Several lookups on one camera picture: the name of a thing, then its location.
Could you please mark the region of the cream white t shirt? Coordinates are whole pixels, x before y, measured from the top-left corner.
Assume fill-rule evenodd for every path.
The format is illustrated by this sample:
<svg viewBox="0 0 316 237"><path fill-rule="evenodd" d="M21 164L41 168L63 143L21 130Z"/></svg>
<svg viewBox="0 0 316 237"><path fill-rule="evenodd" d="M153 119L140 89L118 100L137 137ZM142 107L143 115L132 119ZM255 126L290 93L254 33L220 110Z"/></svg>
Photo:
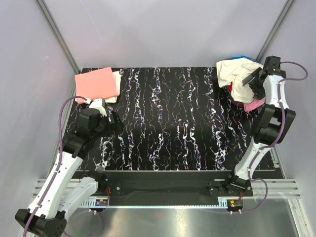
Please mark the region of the cream white t shirt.
<svg viewBox="0 0 316 237"><path fill-rule="evenodd" d="M247 58L222 60L216 63L217 79L220 88L232 84L231 96L234 101L251 103L254 93L249 85L242 85L242 81L263 65Z"/></svg>

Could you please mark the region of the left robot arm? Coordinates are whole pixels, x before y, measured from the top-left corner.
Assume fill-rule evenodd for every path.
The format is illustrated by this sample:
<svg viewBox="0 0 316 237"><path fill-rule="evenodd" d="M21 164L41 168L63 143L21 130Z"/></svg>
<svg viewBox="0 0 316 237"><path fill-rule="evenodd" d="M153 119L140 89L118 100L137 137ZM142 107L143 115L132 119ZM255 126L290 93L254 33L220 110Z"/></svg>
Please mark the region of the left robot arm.
<svg viewBox="0 0 316 237"><path fill-rule="evenodd" d="M23 227L23 235L33 233L40 237L60 237L67 221L91 195L108 191L106 175L100 171L88 172L68 193L65 190L81 166L96 140L119 134L123 129L117 112L111 112L112 121L99 109L83 109L74 129L62 139L54 168L42 189L26 209L18 209L15 220Z"/></svg>

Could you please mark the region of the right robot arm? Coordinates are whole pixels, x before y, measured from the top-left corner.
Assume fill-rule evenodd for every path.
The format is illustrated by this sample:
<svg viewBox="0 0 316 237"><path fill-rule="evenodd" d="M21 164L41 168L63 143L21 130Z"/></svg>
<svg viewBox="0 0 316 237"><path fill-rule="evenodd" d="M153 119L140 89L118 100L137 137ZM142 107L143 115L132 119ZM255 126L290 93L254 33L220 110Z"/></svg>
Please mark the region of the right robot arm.
<svg viewBox="0 0 316 237"><path fill-rule="evenodd" d="M286 72L280 65L280 57L268 56L263 68L257 68L242 81L265 103L251 128L251 142L245 154L223 182L223 190L230 196L251 190L256 167L272 147L283 141L295 119L295 111L286 102Z"/></svg>

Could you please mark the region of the pink t shirt in basket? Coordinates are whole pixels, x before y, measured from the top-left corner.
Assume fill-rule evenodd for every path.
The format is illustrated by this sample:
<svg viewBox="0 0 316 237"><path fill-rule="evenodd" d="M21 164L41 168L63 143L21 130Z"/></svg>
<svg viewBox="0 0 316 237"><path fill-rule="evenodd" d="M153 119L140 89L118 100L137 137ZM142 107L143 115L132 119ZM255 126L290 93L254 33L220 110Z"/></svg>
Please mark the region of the pink t shirt in basket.
<svg viewBox="0 0 316 237"><path fill-rule="evenodd" d="M243 108L246 112L253 111L265 103L265 97L262 99L254 98L250 103L244 103Z"/></svg>

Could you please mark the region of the red t shirt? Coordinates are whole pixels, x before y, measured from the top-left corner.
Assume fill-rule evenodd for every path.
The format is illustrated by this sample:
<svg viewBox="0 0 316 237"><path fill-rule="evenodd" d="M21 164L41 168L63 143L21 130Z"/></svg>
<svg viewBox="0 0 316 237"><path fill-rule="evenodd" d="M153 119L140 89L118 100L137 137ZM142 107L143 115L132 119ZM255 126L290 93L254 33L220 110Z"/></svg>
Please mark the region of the red t shirt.
<svg viewBox="0 0 316 237"><path fill-rule="evenodd" d="M229 93L230 93L230 94L232 93L232 88L233 88L233 85L232 85L232 83L230 83L230 84L228 85L228 90L229 90Z"/></svg>

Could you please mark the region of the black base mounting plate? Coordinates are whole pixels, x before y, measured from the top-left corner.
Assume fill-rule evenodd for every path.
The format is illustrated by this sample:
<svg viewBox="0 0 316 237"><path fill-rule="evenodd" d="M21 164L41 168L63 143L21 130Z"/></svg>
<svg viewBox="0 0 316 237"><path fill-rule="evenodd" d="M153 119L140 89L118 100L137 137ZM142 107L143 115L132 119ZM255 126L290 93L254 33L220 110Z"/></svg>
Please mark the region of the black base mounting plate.
<svg viewBox="0 0 316 237"><path fill-rule="evenodd" d="M128 194L192 192L212 196L253 196L250 181L239 181L230 171L94 171L79 170L76 178L101 175L111 197Z"/></svg>

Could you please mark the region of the right aluminium frame post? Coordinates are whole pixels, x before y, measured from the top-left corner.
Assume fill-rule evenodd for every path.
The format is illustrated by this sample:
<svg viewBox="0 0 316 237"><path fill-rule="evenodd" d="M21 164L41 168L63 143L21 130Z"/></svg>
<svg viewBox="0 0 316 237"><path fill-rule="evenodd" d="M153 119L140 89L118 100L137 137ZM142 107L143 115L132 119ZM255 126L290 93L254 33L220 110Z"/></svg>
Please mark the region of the right aluminium frame post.
<svg viewBox="0 0 316 237"><path fill-rule="evenodd" d="M259 50L256 61L261 62L264 58L265 53L267 52L268 48L270 47L271 43L273 42L275 36L277 35L279 29L281 28L283 22L285 21L288 13L292 9L293 5L295 4L296 0L286 0L284 6L282 7L276 21L274 22L271 30L269 31L261 49Z"/></svg>

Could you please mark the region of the aluminium frame post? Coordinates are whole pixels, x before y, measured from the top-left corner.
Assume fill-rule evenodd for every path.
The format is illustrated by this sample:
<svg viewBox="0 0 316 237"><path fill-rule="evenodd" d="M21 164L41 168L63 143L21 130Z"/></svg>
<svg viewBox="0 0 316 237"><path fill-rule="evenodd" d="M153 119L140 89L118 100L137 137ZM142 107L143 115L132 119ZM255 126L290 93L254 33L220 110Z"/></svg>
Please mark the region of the aluminium frame post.
<svg viewBox="0 0 316 237"><path fill-rule="evenodd" d="M281 28L283 22L285 21L288 13L292 9L293 5L295 4L296 0L286 0L284 6L282 7L276 21L274 22L271 30L269 31L261 49L259 50L256 61L261 62L264 58L265 53L267 52L268 48L270 47L271 43L273 42L275 36L277 35L279 29Z"/></svg>
<svg viewBox="0 0 316 237"><path fill-rule="evenodd" d="M45 3L44 0L36 0L36 3L44 17L44 19L46 20L49 28L51 29L55 39L57 40L57 43L59 44L61 50L63 51L67 61L69 62L70 66L72 67L73 71L75 72L75 74L78 74L80 72L80 68L78 67L72 53L70 52L69 47L67 46L47 4Z"/></svg>

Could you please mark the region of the aluminium rail front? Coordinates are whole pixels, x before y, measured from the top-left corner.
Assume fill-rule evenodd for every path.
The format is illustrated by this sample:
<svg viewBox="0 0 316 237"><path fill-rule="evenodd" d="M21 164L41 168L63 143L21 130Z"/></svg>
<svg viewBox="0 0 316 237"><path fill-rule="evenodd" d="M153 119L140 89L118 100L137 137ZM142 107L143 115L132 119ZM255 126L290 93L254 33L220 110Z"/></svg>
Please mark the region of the aluminium rail front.
<svg viewBox="0 0 316 237"><path fill-rule="evenodd" d="M42 189L45 179L39 179L37 182L37 185L35 187L34 193L33 193L33 199L35 199L38 195L40 190ZM72 189L79 184L79 179L71 179L68 186L66 187L64 194L65 196L68 194ZM188 191L188 188L185 187L191 187L194 188L194 185L197 186L198 180L189 180L189 181L195 181L193 184L179 184L178 186L180 188L184 188L185 191ZM210 181L209 183L213 186L218 185L221 183L222 179L215 179L214 181ZM296 185L296 182L294 179L267 179L264 180L268 187L268 194L267 198L300 198L300 194ZM110 186L111 190L111 197L119 197L123 196L124 194L127 194L128 191L148 191L148 192L162 192L161 189L166 189L168 192L175 191L176 189L176 181L172 181L170 183L170 187L167 187L167 184L163 182L163 180L127 180L127 181L113 181L111 184L109 182L108 184ZM254 198L263 198L264 194L266 192L266 186L263 181L255 181L251 183L250 190L246 190L246 193L243 194L243 197L254 197ZM211 188L210 194L214 195L215 197L228 197L229 195L226 194L224 191L219 191L218 188L214 187Z"/></svg>

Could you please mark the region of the left aluminium frame post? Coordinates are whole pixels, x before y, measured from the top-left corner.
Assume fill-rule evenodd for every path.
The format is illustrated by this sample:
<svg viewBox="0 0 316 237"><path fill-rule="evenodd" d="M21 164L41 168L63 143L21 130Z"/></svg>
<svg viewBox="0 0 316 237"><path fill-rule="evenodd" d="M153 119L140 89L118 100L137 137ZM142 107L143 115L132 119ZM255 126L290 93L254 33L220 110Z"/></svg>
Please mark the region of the left aluminium frame post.
<svg viewBox="0 0 316 237"><path fill-rule="evenodd" d="M45 3L44 0L36 0L36 3L44 17L44 19L46 20L49 28L51 29L55 39L57 40L57 43L59 44L61 50L63 51L67 61L69 62L70 66L72 67L73 71L75 72L75 74L78 74L80 72L80 68L78 67L72 53L70 52L69 47L67 46L47 4Z"/></svg>

